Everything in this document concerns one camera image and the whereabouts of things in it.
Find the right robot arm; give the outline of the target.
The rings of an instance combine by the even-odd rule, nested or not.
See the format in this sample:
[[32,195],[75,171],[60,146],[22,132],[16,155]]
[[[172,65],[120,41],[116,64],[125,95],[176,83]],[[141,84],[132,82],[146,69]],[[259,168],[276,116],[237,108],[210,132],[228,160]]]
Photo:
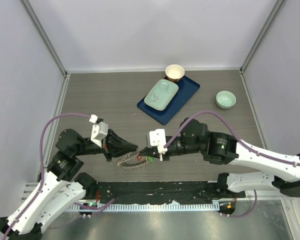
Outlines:
[[263,149],[234,136],[209,131],[205,123],[185,119],[176,137],[164,129],[150,131],[147,146],[138,151],[146,156],[168,161],[174,156],[200,153],[204,161],[215,165],[252,168],[251,173],[220,173],[216,193],[223,198],[242,191],[278,190],[282,195],[300,198],[300,153],[287,155]]

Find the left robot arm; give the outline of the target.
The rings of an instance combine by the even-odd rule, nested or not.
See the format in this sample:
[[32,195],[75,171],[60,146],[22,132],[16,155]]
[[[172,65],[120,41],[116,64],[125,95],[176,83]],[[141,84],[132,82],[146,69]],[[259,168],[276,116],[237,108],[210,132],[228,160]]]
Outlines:
[[108,161],[135,152],[136,144],[119,137],[112,129],[96,130],[82,137],[66,129],[56,143],[57,153],[41,175],[23,204],[10,216],[0,217],[0,232],[11,240],[39,240],[48,226],[78,200],[92,199],[97,181],[86,172],[80,173],[79,156],[102,154]]

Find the green key tag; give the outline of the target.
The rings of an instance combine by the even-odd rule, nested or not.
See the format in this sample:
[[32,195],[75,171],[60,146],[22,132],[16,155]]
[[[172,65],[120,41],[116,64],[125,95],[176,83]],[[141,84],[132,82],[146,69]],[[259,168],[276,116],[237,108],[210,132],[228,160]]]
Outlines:
[[147,157],[147,161],[150,162],[150,163],[153,163],[153,162],[154,162],[154,159],[153,159],[152,157],[148,156],[148,157]]

